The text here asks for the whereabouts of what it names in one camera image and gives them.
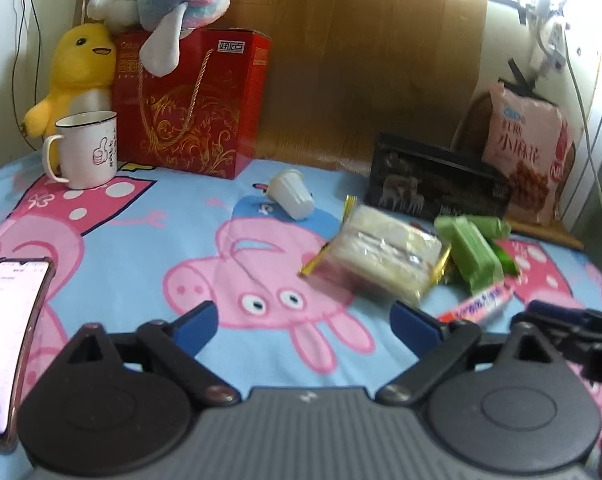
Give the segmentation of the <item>pastel unicorn plush toy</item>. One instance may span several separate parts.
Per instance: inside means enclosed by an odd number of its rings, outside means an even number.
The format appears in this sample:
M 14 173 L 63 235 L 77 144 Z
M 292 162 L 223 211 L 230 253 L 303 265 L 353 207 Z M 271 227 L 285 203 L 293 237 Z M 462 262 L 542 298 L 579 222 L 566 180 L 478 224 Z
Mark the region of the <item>pastel unicorn plush toy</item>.
M 140 62 L 163 77 L 178 66 L 179 41 L 217 21 L 229 6 L 230 0 L 89 0 L 86 13 L 110 32 L 142 27 L 150 36 L 139 50 Z

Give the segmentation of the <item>red gift box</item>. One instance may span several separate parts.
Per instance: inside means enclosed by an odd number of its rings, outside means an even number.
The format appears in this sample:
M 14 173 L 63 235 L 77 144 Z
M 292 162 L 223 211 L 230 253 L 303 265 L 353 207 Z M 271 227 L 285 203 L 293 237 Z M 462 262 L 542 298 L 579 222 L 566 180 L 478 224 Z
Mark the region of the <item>red gift box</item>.
M 270 39 L 249 29 L 199 29 L 180 43 L 178 66 L 140 64 L 146 32 L 116 42 L 112 105 L 123 162 L 233 179 L 255 152 Z

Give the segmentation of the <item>green foil snack packet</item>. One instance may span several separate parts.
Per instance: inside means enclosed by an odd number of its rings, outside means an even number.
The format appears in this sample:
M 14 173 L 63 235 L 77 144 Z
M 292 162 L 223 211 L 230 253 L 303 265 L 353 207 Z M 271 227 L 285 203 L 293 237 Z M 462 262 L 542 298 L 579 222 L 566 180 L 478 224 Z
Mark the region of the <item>green foil snack packet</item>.
M 506 252 L 504 248 L 500 247 L 499 244 L 494 242 L 494 240 L 489 240 L 488 244 L 490 245 L 491 250 L 494 252 L 500 263 L 500 266 L 502 267 L 502 273 L 505 276 L 517 278 L 520 274 L 520 270 L 514 259 L 508 255 L 508 252 Z

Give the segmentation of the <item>white enamel mug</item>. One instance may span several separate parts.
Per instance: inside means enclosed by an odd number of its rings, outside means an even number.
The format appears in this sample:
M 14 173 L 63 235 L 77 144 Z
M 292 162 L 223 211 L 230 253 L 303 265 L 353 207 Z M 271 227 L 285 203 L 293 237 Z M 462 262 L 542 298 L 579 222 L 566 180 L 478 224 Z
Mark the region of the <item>white enamel mug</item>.
M 47 177 L 71 190 L 87 190 L 112 180 L 116 157 L 116 113 L 96 110 L 60 118 L 44 141 Z

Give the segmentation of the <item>light green snack packet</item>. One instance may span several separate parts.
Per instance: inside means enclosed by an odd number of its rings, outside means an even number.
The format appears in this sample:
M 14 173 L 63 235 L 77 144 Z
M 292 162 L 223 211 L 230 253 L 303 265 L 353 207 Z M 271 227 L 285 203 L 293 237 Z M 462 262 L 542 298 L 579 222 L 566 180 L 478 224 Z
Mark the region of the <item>light green snack packet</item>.
M 450 256 L 472 294 L 500 283 L 504 270 L 492 245 L 507 238 L 510 224 L 497 217 L 443 216 L 435 218 L 438 237 L 450 245 Z

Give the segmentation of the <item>smartphone with pink case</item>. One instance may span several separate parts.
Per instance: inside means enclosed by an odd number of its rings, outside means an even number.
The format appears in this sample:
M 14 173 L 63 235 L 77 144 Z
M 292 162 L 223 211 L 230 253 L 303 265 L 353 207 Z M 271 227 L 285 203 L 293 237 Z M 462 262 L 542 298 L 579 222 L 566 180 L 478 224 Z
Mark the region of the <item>smartphone with pink case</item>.
M 0 451 L 16 446 L 21 397 L 33 333 L 54 277 L 49 258 L 0 258 Z

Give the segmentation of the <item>pink white candy bar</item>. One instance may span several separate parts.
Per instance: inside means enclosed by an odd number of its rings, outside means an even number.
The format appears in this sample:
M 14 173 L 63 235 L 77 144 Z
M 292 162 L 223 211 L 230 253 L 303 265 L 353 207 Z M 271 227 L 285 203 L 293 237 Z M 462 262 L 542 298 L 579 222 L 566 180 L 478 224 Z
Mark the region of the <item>pink white candy bar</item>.
M 494 284 L 452 310 L 439 314 L 436 319 L 441 323 L 467 321 L 484 325 L 504 312 L 512 296 L 512 289 L 505 283 Z

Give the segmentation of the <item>yellow duck plush toy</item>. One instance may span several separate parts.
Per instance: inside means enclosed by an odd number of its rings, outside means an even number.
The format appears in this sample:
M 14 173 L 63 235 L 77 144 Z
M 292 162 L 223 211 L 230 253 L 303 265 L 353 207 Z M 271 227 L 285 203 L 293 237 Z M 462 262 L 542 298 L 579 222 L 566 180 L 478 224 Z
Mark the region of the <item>yellow duck plush toy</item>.
M 24 116 L 30 138 L 51 136 L 56 122 L 75 114 L 111 109 L 115 44 L 107 27 L 87 23 L 59 40 L 51 61 L 49 92 Z

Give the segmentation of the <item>black sheep-print tin box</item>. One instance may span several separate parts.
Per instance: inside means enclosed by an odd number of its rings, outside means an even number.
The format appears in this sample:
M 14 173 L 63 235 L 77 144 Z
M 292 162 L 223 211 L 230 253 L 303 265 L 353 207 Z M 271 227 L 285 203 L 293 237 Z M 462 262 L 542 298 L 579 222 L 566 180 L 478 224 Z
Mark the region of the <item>black sheep-print tin box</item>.
M 502 218 L 511 196 L 507 178 L 475 157 L 397 134 L 377 136 L 369 206 L 427 221 L 461 214 Z

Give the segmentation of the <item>clear sandwich cake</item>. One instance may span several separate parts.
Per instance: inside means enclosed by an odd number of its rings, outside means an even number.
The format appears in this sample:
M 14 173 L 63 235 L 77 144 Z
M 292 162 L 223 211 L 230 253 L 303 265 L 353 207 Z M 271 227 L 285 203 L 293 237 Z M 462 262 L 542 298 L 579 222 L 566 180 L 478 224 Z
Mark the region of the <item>clear sandwich cake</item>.
M 442 280 L 449 258 L 444 240 L 349 195 L 339 231 L 303 264 L 300 275 L 418 308 Z

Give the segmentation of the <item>pink fried-twist snack bag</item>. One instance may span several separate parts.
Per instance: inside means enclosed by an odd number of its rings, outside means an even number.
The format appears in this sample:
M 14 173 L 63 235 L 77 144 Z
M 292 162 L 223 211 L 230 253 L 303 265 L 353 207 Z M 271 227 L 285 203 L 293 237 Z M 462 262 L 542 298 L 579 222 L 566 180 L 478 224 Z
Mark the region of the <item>pink fried-twist snack bag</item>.
M 573 144 L 554 104 L 518 96 L 504 84 L 490 90 L 492 114 L 482 160 L 512 185 L 508 216 L 547 226 L 555 218 L 557 188 Z

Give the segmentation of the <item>white wall power adapter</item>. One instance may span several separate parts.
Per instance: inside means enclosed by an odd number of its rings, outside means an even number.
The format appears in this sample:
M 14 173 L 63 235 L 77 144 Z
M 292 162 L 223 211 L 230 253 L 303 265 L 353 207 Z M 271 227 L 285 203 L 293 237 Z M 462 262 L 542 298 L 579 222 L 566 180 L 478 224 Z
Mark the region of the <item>white wall power adapter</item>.
M 530 67 L 537 77 L 550 72 L 560 74 L 566 67 L 566 20 L 561 6 L 551 0 L 538 0 L 531 14 L 532 33 L 535 40 Z

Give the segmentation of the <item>white jelly cup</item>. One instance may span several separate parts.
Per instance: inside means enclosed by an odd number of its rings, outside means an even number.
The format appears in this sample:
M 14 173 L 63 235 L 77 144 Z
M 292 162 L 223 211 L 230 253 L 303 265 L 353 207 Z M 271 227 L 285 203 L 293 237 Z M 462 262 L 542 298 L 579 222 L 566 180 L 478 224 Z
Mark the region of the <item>white jelly cup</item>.
M 315 209 L 314 198 L 297 169 L 287 169 L 272 177 L 266 195 L 296 221 L 308 218 Z

